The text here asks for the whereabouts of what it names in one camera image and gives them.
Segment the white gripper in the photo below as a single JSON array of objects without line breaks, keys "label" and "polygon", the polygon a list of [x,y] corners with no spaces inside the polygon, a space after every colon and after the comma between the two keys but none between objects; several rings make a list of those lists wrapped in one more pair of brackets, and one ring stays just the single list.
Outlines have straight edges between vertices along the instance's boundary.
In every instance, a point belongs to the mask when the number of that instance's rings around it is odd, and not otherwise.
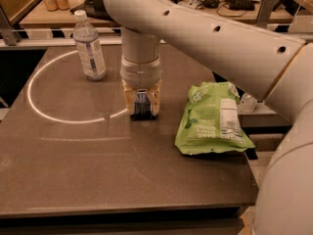
[{"label": "white gripper", "polygon": [[135,100],[138,88],[148,88],[146,93],[151,103],[151,114],[156,117],[159,113],[160,79],[162,75],[160,57],[147,63],[133,63],[122,57],[120,75],[123,79],[124,99],[129,114],[135,114]]}]

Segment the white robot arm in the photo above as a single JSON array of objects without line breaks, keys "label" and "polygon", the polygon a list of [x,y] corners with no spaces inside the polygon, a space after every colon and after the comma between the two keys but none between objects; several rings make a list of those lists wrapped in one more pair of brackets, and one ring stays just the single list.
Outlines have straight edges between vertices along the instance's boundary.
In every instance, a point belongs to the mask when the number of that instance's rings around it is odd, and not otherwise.
[{"label": "white robot arm", "polygon": [[291,123],[259,188],[252,235],[313,235],[313,45],[168,0],[104,2],[117,23],[165,40]]}]

